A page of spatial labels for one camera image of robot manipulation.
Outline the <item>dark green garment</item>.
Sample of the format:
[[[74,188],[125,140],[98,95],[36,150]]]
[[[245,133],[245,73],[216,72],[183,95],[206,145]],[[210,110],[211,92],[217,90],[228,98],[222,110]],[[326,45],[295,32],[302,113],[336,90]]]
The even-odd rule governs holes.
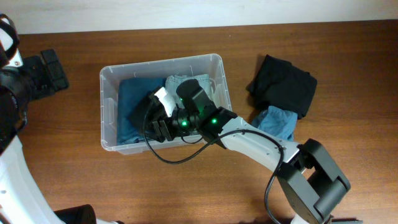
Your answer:
[[[154,119],[158,119],[162,116],[164,108],[161,105],[159,99],[153,94],[149,93],[143,99],[138,102],[136,107],[127,117],[132,126],[137,129],[139,134],[143,133],[144,116],[146,117],[146,124],[149,124]]]

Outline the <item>dark blue jeans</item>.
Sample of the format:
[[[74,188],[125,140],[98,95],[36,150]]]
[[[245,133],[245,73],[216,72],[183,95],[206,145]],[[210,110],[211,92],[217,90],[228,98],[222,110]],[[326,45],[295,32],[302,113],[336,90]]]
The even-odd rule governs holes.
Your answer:
[[[129,121],[129,115],[136,109],[140,101],[157,87],[165,85],[165,78],[130,78],[120,81],[118,91],[118,146],[136,144],[144,141],[142,134]]]

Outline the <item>light grey jeans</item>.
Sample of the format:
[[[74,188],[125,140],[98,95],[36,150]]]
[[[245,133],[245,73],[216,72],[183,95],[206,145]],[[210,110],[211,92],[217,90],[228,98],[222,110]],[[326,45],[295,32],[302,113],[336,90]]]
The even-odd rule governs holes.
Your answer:
[[[177,95],[176,92],[177,87],[184,81],[192,79],[198,80],[199,85],[204,89],[209,99],[211,100],[213,99],[213,90],[211,87],[209,74],[202,74],[190,77],[186,75],[172,75],[166,79],[165,89],[167,93],[170,93],[173,96],[175,102],[179,105],[180,108],[183,108],[183,104],[182,101],[180,100],[180,97]]]

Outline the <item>clear plastic storage bin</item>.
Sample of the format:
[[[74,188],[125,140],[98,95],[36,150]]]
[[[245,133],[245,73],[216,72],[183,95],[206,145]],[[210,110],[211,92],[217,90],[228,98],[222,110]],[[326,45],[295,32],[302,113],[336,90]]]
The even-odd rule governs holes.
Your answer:
[[[218,54],[196,55],[151,62],[110,65],[99,73],[101,99],[101,145],[107,151],[136,154],[148,151],[144,142],[117,144],[119,83],[130,78],[167,78],[171,75],[187,77],[208,74],[212,99],[216,106],[232,109],[224,72],[223,59]]]

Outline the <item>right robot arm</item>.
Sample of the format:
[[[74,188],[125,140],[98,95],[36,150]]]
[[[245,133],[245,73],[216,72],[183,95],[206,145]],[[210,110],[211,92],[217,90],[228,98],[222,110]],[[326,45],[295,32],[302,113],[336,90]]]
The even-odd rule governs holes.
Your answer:
[[[236,113],[217,106],[197,80],[177,87],[183,107],[164,87],[149,93],[144,115],[144,139],[171,141],[196,131],[208,146],[217,144],[236,151],[272,171],[264,197],[275,180],[295,211],[292,223],[331,223],[332,211],[351,184],[324,146],[314,139],[305,143],[286,141],[247,123]]]

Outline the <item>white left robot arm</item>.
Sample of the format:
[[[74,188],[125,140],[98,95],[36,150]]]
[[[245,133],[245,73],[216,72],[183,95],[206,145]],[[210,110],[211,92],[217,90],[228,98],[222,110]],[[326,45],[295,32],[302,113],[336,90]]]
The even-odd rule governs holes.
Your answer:
[[[18,133],[28,104],[69,87],[53,49],[22,58],[13,21],[1,14],[1,223],[102,223],[91,205],[53,211],[29,171]]]

